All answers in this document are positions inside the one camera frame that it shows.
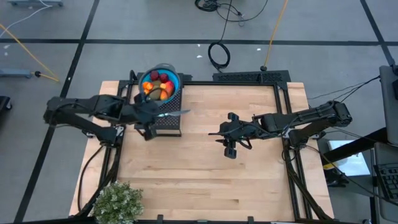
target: potted plant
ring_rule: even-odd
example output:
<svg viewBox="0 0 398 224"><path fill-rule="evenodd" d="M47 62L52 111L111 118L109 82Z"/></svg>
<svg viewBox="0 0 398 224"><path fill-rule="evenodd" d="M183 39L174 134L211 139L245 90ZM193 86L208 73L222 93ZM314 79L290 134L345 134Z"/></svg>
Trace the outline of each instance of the potted plant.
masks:
<svg viewBox="0 0 398 224"><path fill-rule="evenodd" d="M105 187L93 207L99 224L132 224L142 215L142 190L130 188L130 183L115 182Z"/></svg>

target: blue bowl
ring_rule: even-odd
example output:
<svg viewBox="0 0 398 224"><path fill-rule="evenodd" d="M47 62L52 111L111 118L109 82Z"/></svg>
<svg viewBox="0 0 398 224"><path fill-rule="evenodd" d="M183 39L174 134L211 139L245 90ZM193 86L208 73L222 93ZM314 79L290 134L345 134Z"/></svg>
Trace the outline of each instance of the blue bowl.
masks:
<svg viewBox="0 0 398 224"><path fill-rule="evenodd" d="M169 69L166 69L166 68L149 70L140 79L140 82L139 82L139 90L140 90L140 92L144 92L144 88L142 87L142 84L144 82L152 82L152 80L150 79L150 73L152 71L155 71L155 70L157 72L159 72L159 74L166 73L167 76L169 77L169 80L174 84L174 92L167 100L156 100L155 101L156 103L158 103L158 105L162 105L164 103L170 102L174 98L175 94L179 91L179 89L180 89L180 77L177 74L175 74L173 71L171 71Z"/></svg>

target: wooden table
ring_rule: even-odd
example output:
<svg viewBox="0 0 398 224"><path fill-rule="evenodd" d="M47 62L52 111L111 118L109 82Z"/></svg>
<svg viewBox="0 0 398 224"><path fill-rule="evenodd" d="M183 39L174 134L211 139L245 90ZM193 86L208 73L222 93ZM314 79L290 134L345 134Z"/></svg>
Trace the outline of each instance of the wooden table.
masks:
<svg viewBox="0 0 398 224"><path fill-rule="evenodd" d="M117 92L118 82L103 82L100 94ZM308 108L303 83L288 83L292 110ZM283 94L280 92L284 107ZM253 114L276 113L273 87L187 85L183 90L182 137L157 137L145 142L133 126L126 129L118 180L144 189L143 220L294 221L280 138L252 141L253 149L237 145L238 157L224 157L224 147L215 142L220 123L234 112L251 121ZM105 121L94 119L100 125ZM309 145L316 147L315 141ZM89 139L81 167L98 149ZM333 217L328 189L318 153L302 149L307 188L326 214ZM104 150L89 164L82 186L84 205L98 186ZM70 214L77 213L77 189Z"/></svg>

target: white cable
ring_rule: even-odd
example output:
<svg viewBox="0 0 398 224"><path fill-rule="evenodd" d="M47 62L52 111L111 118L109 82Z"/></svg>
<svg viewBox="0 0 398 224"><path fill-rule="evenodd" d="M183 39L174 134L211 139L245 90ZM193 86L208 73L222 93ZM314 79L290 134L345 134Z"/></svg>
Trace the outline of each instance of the white cable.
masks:
<svg viewBox="0 0 398 224"><path fill-rule="evenodd" d="M41 8L41 9L39 9L39 10L33 12L30 16L25 17L25 18L23 18L23 19L21 19L21 20L19 20L19 21L17 21L17 22L12 23L11 25L7 26L7 28L0 34L0 38L3 36L3 34L6 32L6 30L8 30L9 28L11 28L13 25L18 24L18 23L20 23L20 22L22 22L22 21L25 21L25 20L29 19L30 17L34 16L36 13L40 12L41 10L44 10L44 9L47 9L47 8L52 7L52 6L49 6L48 4L44 3L43 0L39 0L39 1L40 1L45 7L43 7L43 8Z"/></svg>

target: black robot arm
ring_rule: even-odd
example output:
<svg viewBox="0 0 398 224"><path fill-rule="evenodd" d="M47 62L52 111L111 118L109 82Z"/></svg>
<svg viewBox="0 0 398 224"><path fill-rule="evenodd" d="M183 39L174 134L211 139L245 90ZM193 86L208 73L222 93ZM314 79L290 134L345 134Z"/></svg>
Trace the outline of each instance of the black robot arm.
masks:
<svg viewBox="0 0 398 224"><path fill-rule="evenodd" d="M88 114L98 119L109 121L111 124L141 124L145 132L145 140L156 136L151 128L155 118L159 115L159 107L153 101L144 101L138 94L134 97L134 104L126 102L124 98L113 95L95 95L89 99L53 97L47 102L44 121L50 125L68 124L78 129L94 134L101 145L114 146L119 135L118 127L101 127L76 114Z"/></svg>
<svg viewBox="0 0 398 224"><path fill-rule="evenodd" d="M234 113L229 113L228 119L231 121L220 124L218 133L210 133L209 135L224 137L224 139L216 141L223 143L226 147L224 155L231 159L236 158L235 147L237 142L243 147L251 149L251 139L289 137L291 148L296 149L304 147L309 137L314 134L318 134L329 127L345 127L352 121L345 104L337 101L329 101L316 108L291 114L257 115L252 117L251 122L239 120L239 116ZM290 130L294 126L308 123L310 124L303 129Z"/></svg>

